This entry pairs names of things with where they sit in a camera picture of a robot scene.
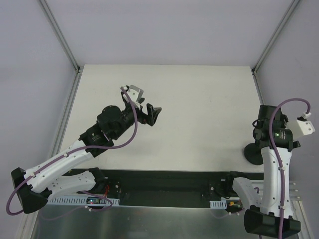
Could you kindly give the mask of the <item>black phone stand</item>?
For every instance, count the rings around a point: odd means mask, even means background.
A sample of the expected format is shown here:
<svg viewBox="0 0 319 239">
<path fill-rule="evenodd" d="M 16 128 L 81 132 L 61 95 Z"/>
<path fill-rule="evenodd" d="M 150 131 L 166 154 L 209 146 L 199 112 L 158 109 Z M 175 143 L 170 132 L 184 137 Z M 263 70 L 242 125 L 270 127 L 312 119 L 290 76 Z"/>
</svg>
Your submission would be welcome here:
<svg viewBox="0 0 319 239">
<path fill-rule="evenodd" d="M 250 143 L 245 146 L 244 150 L 244 157 L 248 162 L 250 162 L 253 165 L 262 165 L 263 164 L 263 158 L 261 155 L 261 150 L 259 147 L 255 145 L 255 143 Z"/>
</svg>

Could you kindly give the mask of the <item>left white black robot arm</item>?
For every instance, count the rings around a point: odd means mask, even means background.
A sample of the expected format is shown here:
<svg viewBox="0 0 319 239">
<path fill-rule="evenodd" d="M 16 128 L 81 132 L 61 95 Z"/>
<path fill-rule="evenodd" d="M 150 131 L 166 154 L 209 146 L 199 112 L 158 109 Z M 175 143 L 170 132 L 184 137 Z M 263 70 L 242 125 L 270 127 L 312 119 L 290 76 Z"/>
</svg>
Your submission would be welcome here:
<svg viewBox="0 0 319 239">
<path fill-rule="evenodd" d="M 96 123 L 79 136 L 67 149 L 42 164 L 29 169 L 16 168 L 11 172 L 14 191 L 6 204 L 17 196 L 22 209 L 17 214 L 30 214 L 43 208 L 50 200 L 67 193 L 92 191 L 102 193 L 105 189 L 105 177 L 99 168 L 91 168 L 75 176 L 66 173 L 75 166 L 96 158 L 109 149 L 127 146 L 136 136 L 138 124 L 153 126 L 162 111 L 147 104 L 147 112 L 137 101 L 124 99 L 125 109 L 107 106 L 97 116 Z"/>
</svg>

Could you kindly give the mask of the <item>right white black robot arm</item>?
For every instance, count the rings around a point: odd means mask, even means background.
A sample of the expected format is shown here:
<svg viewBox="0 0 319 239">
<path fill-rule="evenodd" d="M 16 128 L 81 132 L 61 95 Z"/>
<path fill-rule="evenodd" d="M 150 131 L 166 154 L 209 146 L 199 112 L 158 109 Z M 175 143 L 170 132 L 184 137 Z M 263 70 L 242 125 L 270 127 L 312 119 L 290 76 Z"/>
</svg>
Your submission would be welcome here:
<svg viewBox="0 0 319 239">
<path fill-rule="evenodd" d="M 289 193 L 289 165 L 292 150 L 300 144 L 286 128 L 286 115 L 275 106 L 261 105 L 253 124 L 254 146 L 264 166 L 263 194 L 259 195 L 251 180 L 235 175 L 224 184 L 225 193 L 238 195 L 245 210 L 244 228 L 251 234 L 286 239 L 301 230 L 293 218 Z"/>
</svg>

